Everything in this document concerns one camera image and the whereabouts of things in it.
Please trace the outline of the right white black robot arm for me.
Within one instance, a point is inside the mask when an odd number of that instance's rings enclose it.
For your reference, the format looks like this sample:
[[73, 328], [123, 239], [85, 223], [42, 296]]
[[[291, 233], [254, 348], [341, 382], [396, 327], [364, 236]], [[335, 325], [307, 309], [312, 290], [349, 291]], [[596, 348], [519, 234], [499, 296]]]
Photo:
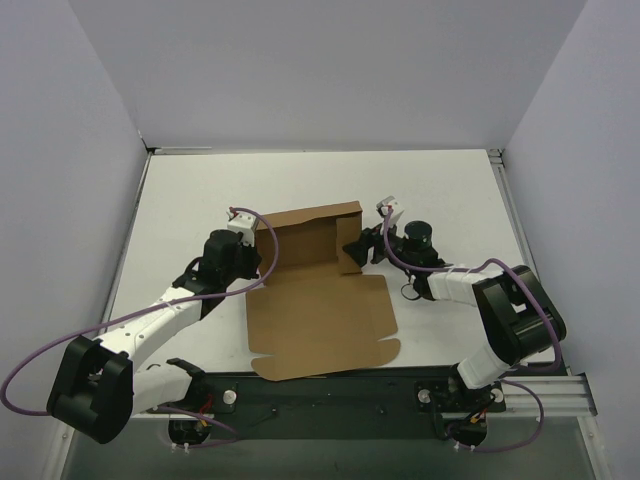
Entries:
[[484, 388], [516, 367], [547, 373], [561, 366], [566, 326], [528, 267], [509, 268], [497, 259], [474, 269], [447, 264], [424, 221], [408, 223], [402, 236], [386, 223], [366, 228], [343, 251], [360, 267], [388, 260], [404, 271], [419, 299], [478, 309], [486, 341], [454, 367], [459, 388]]

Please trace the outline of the brown cardboard box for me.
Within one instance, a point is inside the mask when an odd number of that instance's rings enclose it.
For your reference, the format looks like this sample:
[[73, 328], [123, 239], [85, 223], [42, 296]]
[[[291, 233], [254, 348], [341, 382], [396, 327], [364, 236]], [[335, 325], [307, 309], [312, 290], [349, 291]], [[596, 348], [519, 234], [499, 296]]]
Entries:
[[357, 201], [272, 213], [256, 231], [265, 285], [246, 295], [252, 369], [269, 381], [374, 368], [401, 349], [387, 282], [343, 251]]

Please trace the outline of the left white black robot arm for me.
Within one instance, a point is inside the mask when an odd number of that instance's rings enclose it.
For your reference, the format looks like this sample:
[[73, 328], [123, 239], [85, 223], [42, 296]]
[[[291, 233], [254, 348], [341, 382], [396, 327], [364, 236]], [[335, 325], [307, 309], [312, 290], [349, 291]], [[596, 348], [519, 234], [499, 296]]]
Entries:
[[46, 410], [94, 441], [113, 440], [129, 419], [173, 402], [193, 411], [204, 402], [202, 372], [181, 359], [146, 371], [140, 366], [181, 330], [201, 321], [228, 295], [238, 279], [255, 280], [261, 257], [249, 227], [213, 231], [203, 254], [145, 313], [89, 339], [77, 336], [66, 347]]

